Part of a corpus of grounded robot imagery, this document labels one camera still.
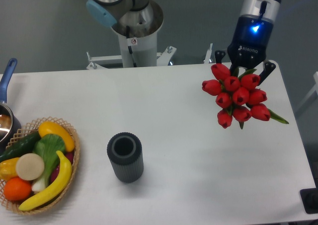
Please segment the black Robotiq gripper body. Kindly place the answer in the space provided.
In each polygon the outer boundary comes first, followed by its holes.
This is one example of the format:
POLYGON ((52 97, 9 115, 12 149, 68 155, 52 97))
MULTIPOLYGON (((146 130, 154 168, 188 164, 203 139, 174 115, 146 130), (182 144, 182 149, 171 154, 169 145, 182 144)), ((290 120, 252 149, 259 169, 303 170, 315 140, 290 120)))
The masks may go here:
POLYGON ((266 48, 273 30, 273 23, 241 16, 238 18, 233 39, 227 48, 231 71, 242 67, 250 70, 266 59, 266 48))

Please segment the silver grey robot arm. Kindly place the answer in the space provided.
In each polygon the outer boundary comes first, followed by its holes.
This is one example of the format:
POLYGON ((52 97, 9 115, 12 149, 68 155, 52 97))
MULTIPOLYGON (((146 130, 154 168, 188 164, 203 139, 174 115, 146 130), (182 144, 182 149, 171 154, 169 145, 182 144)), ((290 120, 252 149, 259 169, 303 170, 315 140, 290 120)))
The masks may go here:
MULTIPOLYGON (((221 62, 231 61, 232 73, 239 68, 250 72, 263 64, 260 79, 265 80, 275 69, 267 60, 266 48, 281 0, 244 0, 230 45, 215 52, 221 62)), ((89 14, 118 36, 122 64, 125 68, 168 65, 174 49, 157 52, 157 33, 163 24, 163 11, 153 0, 88 0, 89 14)))

